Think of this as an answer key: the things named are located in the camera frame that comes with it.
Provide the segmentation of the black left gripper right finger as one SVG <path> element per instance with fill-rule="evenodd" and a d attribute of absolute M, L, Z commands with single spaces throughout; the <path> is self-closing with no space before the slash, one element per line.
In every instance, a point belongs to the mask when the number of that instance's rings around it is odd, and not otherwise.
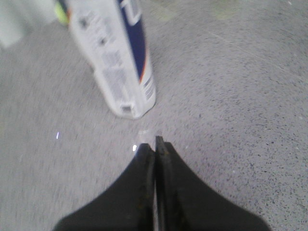
<path fill-rule="evenodd" d="M 155 139 L 158 224 L 161 231 L 268 231 L 257 215 L 205 184 L 163 137 Z"/>

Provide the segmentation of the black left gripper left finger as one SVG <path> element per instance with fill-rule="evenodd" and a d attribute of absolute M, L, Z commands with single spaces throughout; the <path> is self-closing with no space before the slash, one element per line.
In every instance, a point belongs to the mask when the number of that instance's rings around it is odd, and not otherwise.
<path fill-rule="evenodd" d="M 155 154 L 139 145 L 132 161 L 102 194 L 62 218 L 55 231 L 152 231 Z"/>

